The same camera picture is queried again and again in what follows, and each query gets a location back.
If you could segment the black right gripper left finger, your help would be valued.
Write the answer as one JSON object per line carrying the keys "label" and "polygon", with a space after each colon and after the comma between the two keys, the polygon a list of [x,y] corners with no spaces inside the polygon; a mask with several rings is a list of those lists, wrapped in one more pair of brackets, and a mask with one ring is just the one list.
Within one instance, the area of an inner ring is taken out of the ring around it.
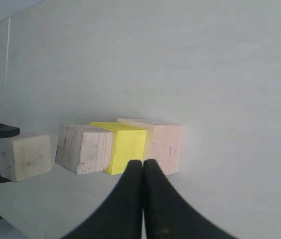
{"label": "black right gripper left finger", "polygon": [[98,209],[65,239],[140,239],[142,162],[131,160]]}

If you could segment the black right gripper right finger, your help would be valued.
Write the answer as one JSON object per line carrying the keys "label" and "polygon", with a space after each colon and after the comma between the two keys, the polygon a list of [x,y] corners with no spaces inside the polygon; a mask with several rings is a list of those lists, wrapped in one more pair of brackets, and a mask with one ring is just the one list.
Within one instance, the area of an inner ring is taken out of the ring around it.
{"label": "black right gripper right finger", "polygon": [[154,159],[143,164],[143,211],[148,239],[234,238],[193,209]]}

